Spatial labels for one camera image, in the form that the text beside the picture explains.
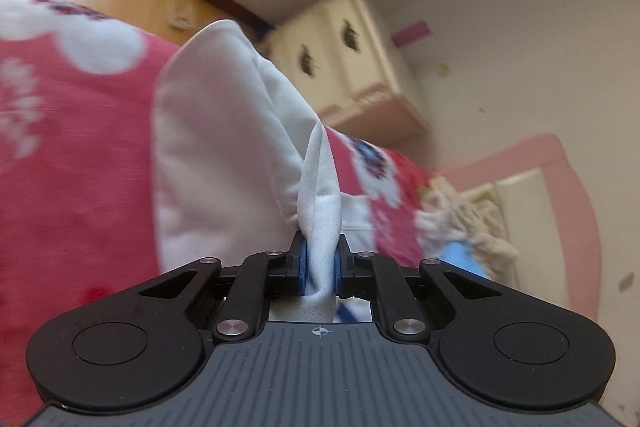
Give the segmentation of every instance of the black circular hub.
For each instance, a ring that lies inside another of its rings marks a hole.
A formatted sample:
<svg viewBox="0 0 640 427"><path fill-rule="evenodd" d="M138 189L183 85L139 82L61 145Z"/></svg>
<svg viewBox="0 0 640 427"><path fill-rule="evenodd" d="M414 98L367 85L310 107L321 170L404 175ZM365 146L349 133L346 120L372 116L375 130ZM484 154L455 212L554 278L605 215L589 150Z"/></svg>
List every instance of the black circular hub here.
<svg viewBox="0 0 640 427"><path fill-rule="evenodd" d="M89 326L78 333L73 348L85 362L116 365L135 359L145 350L149 337L145 330L123 322Z"/></svg>
<svg viewBox="0 0 640 427"><path fill-rule="evenodd" d="M178 389L197 370L204 347L173 302L116 294L44 324L26 357L40 395L89 412L121 411Z"/></svg>
<svg viewBox="0 0 640 427"><path fill-rule="evenodd" d="M516 292L461 301L437 356L463 389L520 410L598 399L615 363L611 340L598 325Z"/></svg>
<svg viewBox="0 0 640 427"><path fill-rule="evenodd" d="M522 363L551 363L569 349L562 331L546 324L518 322L500 328L494 335L495 347L505 357Z"/></svg>

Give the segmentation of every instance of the blue object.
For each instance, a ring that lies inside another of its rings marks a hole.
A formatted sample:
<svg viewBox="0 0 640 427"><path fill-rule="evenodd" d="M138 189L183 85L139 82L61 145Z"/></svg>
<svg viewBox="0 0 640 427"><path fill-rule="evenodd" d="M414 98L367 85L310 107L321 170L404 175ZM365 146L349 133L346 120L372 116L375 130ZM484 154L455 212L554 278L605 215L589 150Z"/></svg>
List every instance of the blue object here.
<svg viewBox="0 0 640 427"><path fill-rule="evenodd" d="M440 259L468 272L487 279L482 267L471 257L471 245L466 241L451 241L444 247Z"/></svg>
<svg viewBox="0 0 640 427"><path fill-rule="evenodd" d="M340 295L340 286L342 285L342 263L340 263L340 250L335 248L334 253L334 293Z"/></svg>
<svg viewBox="0 0 640 427"><path fill-rule="evenodd" d="M302 244L300 245L300 262L298 264L298 295L304 295L306 291L306 278L308 277L307 273L307 263L306 256L308 255L308 246L306 244L306 239L302 240Z"/></svg>
<svg viewBox="0 0 640 427"><path fill-rule="evenodd" d="M338 303L338 306L335 309L335 315L343 324L355 324L358 321L353 313L351 313L350 309L348 309L343 303Z"/></svg>

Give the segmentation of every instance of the crosshair marking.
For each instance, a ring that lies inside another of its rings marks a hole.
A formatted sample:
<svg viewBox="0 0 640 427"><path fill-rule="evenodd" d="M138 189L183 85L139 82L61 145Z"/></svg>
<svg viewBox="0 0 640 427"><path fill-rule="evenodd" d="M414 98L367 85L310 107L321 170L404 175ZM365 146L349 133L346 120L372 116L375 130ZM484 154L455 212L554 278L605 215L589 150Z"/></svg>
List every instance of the crosshair marking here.
<svg viewBox="0 0 640 427"><path fill-rule="evenodd" d="M327 333L331 333L331 331L329 331L324 326L316 326L312 330L309 330L309 332L313 333L316 337L323 337Z"/></svg>

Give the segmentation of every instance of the white towel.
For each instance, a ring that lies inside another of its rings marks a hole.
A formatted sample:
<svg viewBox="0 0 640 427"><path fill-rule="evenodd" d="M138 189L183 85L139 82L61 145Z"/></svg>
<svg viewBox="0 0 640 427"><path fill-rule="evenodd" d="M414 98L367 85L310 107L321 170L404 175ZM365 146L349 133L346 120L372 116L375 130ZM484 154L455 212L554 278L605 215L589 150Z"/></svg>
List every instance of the white towel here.
<svg viewBox="0 0 640 427"><path fill-rule="evenodd" d="M161 269L214 256L233 266L310 248L307 295L271 317L331 322L340 190L326 131L294 86L237 24L215 22L159 75L153 114L156 238Z"/></svg>

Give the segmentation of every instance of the wall stain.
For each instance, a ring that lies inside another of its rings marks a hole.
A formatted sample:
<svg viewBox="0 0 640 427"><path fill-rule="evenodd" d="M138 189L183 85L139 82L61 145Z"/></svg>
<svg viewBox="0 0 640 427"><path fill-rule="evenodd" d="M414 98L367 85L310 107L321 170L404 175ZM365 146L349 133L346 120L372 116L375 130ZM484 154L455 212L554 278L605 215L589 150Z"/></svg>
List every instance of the wall stain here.
<svg viewBox="0 0 640 427"><path fill-rule="evenodd" d="M635 281L636 274L634 272L629 272L622 279L620 279L620 282L618 282L618 291L620 293L627 291L629 288L631 288L631 286L634 285Z"/></svg>

